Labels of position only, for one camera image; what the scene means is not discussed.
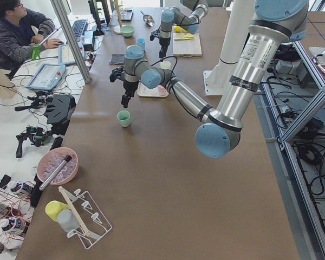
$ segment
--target green cup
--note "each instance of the green cup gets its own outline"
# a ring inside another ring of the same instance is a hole
[[[131,123],[130,113],[126,110],[119,111],[117,119],[122,127],[128,127]]]

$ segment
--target green clamp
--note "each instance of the green clamp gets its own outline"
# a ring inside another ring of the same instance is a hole
[[[36,60],[37,58],[41,59],[41,56],[40,56],[40,47],[41,45],[35,45],[32,47],[32,56],[31,56],[31,59],[34,61]]]

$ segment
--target gray jacket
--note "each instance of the gray jacket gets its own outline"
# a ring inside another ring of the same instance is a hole
[[[27,15],[20,20],[20,28],[0,18],[0,68],[16,71],[33,54],[35,35],[31,26],[35,26],[47,36],[54,30],[54,23],[44,14],[27,9]]]

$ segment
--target light blue joint cap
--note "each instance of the light blue joint cap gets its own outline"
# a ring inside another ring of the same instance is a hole
[[[126,48],[125,58],[129,60],[137,60],[143,58],[143,50],[137,45],[130,45]]]
[[[195,34],[197,32],[197,30],[199,29],[199,24],[193,24],[191,26],[189,26],[188,28],[188,33],[191,33],[191,34]]]
[[[265,21],[283,21],[297,14],[307,0],[255,0],[255,13]]]
[[[161,21],[164,23],[171,23],[174,20],[174,13],[170,9],[165,9],[161,14]]]
[[[171,8],[176,8],[178,11],[180,11],[180,8],[178,6],[173,6]]]
[[[147,88],[153,89],[161,83],[161,76],[155,69],[149,69],[142,73],[141,81]]]
[[[290,36],[290,39],[289,40],[292,41],[292,42],[296,42],[296,41],[302,40],[303,38],[305,38],[306,33],[307,33],[307,30],[300,31],[300,32],[297,32],[295,34],[292,34]]]
[[[215,123],[204,123],[195,134],[196,146],[209,158],[220,158],[230,150],[228,134]]]

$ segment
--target person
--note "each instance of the person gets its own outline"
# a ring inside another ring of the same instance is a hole
[[[35,34],[31,26],[38,29]],[[55,29],[51,19],[23,6],[20,0],[0,0],[0,68],[10,70],[12,78],[21,64],[30,59],[33,46]],[[52,38],[40,50],[57,48],[63,42]]]

